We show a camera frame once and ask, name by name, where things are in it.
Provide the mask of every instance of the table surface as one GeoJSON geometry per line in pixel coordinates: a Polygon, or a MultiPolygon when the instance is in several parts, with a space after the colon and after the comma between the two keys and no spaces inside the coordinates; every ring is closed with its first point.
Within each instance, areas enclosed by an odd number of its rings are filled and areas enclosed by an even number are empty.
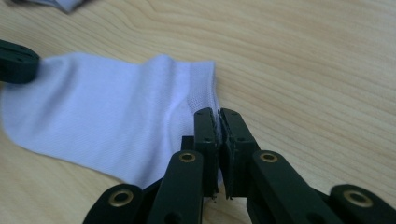
{"type": "MultiPolygon", "coordinates": [[[[221,106],[313,188],[350,183],[396,207],[396,2],[89,1],[67,15],[0,1],[0,38],[42,57],[214,60],[221,106]]],[[[0,130],[0,222],[81,223],[110,176],[17,147],[0,130]]],[[[224,190],[204,223],[250,223],[224,190]]]]}

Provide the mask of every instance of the black plastic part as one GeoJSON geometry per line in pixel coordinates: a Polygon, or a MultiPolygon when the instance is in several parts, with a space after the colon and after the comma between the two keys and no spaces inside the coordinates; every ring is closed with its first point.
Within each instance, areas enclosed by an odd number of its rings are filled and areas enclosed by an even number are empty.
{"type": "Polygon", "coordinates": [[[128,184],[114,186],[102,194],[102,196],[93,205],[90,212],[85,217],[83,223],[134,223],[134,220],[138,215],[139,206],[142,203],[142,199],[142,189],[137,186],[128,184]]]}
{"type": "Polygon", "coordinates": [[[343,223],[280,154],[255,152],[251,174],[276,223],[343,223]]]}
{"type": "Polygon", "coordinates": [[[313,189],[317,195],[320,197],[320,199],[325,202],[326,204],[329,204],[329,195],[322,193],[320,191],[318,191],[317,189],[313,189]]]}
{"type": "Polygon", "coordinates": [[[194,114],[194,150],[204,156],[204,196],[214,197],[219,192],[219,145],[216,122],[211,108],[194,114]]]}
{"type": "Polygon", "coordinates": [[[251,179],[248,166],[251,155],[260,148],[239,113],[222,108],[219,117],[223,138],[219,166],[226,197],[247,197],[251,179]]]}
{"type": "Polygon", "coordinates": [[[203,169],[204,158],[201,153],[192,150],[175,153],[166,169],[147,223],[201,223],[203,169]]]}
{"type": "Polygon", "coordinates": [[[396,223],[395,209],[372,192],[353,185],[333,187],[329,205],[345,223],[396,223]]]}
{"type": "Polygon", "coordinates": [[[194,136],[181,137],[181,150],[194,150],[194,136]]]}
{"type": "Polygon", "coordinates": [[[247,212],[253,224],[276,224],[268,204],[255,184],[250,186],[247,196],[247,212]]]}
{"type": "Polygon", "coordinates": [[[0,40],[0,81],[24,84],[37,75],[38,55],[21,45],[0,40]]]}
{"type": "Polygon", "coordinates": [[[134,223],[146,223],[162,181],[163,179],[161,178],[143,190],[143,201],[140,204],[139,211],[137,212],[137,215],[134,219],[134,223]]]}

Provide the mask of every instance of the light wood surface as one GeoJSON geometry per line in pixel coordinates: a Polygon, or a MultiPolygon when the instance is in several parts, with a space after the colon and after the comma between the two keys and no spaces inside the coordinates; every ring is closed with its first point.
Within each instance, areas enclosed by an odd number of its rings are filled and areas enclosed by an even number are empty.
{"type": "MultiPolygon", "coordinates": [[[[0,38],[42,57],[214,60],[223,107],[309,185],[366,188],[396,206],[396,2],[89,1],[67,15],[0,1],[0,38]]],[[[110,176],[15,146],[0,130],[0,223],[81,223],[110,176]]],[[[204,223],[250,223],[245,200],[204,223]]]]}

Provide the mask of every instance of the sock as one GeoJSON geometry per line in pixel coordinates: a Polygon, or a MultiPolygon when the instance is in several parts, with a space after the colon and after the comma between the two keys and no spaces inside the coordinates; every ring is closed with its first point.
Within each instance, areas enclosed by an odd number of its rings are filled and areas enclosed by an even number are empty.
{"type": "Polygon", "coordinates": [[[80,5],[83,0],[26,0],[28,2],[38,3],[51,7],[57,7],[65,12],[71,12],[75,7],[80,5]]]}
{"type": "Polygon", "coordinates": [[[163,177],[193,113],[219,109],[213,62],[166,55],[143,64],[70,53],[40,62],[36,80],[2,89],[7,136],[33,152],[145,188],[163,177]]]}

